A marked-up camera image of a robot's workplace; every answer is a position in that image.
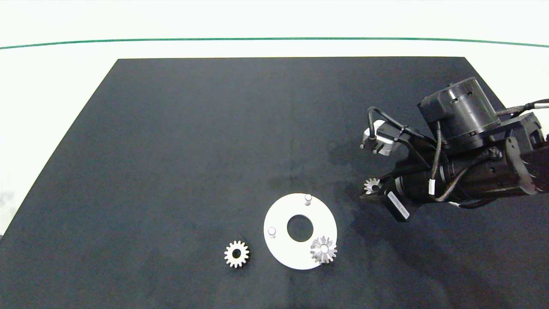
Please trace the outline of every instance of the green line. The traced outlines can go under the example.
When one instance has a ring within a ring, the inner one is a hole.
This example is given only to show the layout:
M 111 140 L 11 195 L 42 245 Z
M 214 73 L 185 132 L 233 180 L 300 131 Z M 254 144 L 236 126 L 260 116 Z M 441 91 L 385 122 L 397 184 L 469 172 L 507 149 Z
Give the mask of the green line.
M 368 40 L 368 41 L 446 41 L 446 42 L 471 42 L 471 43 L 489 43 L 503 45 L 519 45 L 530 47 L 549 48 L 549 45 L 488 41 L 488 40 L 468 40 L 463 38 L 436 38 L 436 37 L 196 37 L 196 38 L 119 38 L 109 40 L 82 40 L 82 41 L 65 41 L 38 43 L 28 45 L 4 46 L 0 49 L 36 47 L 61 44 L 78 44 L 78 43 L 106 43 L 106 42 L 144 42 L 144 41 L 309 41 L 309 40 Z

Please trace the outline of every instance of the gear teeth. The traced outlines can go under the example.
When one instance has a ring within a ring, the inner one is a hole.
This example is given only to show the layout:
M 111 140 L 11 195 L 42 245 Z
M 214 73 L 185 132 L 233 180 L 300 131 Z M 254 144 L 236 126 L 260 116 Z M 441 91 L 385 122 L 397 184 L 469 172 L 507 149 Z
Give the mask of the gear teeth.
M 328 247 L 328 251 L 322 252 L 322 246 Z M 320 238 L 317 238 L 313 240 L 311 245 L 311 258 L 313 258 L 320 264 L 333 262 L 335 258 L 335 253 L 338 252 L 335 247 L 336 244 L 334 243 L 334 241 L 330 240 L 330 237 L 326 238 L 325 236 L 322 236 Z
M 233 257 L 233 252 L 235 250 L 240 251 L 240 256 Z M 238 268 L 242 267 L 242 265 L 246 263 L 247 259 L 249 258 L 248 253 L 250 253 L 250 251 L 248 250 L 248 246 L 246 246 L 245 243 L 241 242 L 240 240 L 235 240 L 234 242 L 229 243 L 229 247 L 227 247 L 227 251 L 225 251 L 224 253 L 224 259 L 227 260 L 227 264 L 229 264 L 230 267 Z
M 374 186 L 379 186 L 379 179 L 370 178 L 366 180 L 366 183 L 364 184 L 364 190 L 366 191 L 367 195 L 374 193 Z

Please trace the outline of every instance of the motor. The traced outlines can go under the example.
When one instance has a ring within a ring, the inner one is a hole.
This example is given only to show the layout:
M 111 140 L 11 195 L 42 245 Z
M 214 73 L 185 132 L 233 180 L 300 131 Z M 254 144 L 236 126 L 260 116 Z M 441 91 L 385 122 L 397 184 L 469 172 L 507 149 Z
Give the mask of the motor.
M 389 156 L 405 145 L 408 156 L 391 173 L 366 180 L 361 197 L 381 199 L 407 222 L 426 203 L 478 208 L 497 198 L 546 193 L 549 142 L 537 117 L 521 114 L 547 107 L 549 99 L 496 112 L 476 78 L 467 78 L 418 104 L 434 140 L 370 107 L 361 148 Z M 373 121 L 374 113 L 384 120 Z

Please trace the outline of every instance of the white circular plate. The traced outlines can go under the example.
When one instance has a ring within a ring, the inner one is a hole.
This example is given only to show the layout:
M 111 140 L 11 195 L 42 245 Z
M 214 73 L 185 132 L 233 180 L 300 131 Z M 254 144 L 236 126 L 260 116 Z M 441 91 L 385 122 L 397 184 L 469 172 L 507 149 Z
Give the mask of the white circular plate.
M 313 231 L 308 240 L 295 241 L 288 234 L 288 221 L 297 215 L 306 216 L 312 223 Z M 263 235 L 271 254 L 280 263 L 305 270 L 320 265 L 312 258 L 312 241 L 326 236 L 336 244 L 338 230 L 332 212 L 321 200 L 309 194 L 293 193 L 279 198 L 269 208 L 265 216 Z

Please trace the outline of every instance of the white floor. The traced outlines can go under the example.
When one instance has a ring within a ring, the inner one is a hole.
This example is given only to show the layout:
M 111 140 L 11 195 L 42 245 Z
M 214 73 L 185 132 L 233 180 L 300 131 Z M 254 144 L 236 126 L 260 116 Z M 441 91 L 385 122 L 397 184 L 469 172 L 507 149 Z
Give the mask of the white floor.
M 196 37 L 422 37 L 549 46 L 547 12 L 549 2 L 544 1 L 1 1 L 0 47 Z M 0 49 L 0 235 L 117 59 L 320 56 L 466 57 L 506 106 L 549 98 L 547 47 L 280 40 L 98 42 Z M 549 111 L 536 115 L 548 134 Z

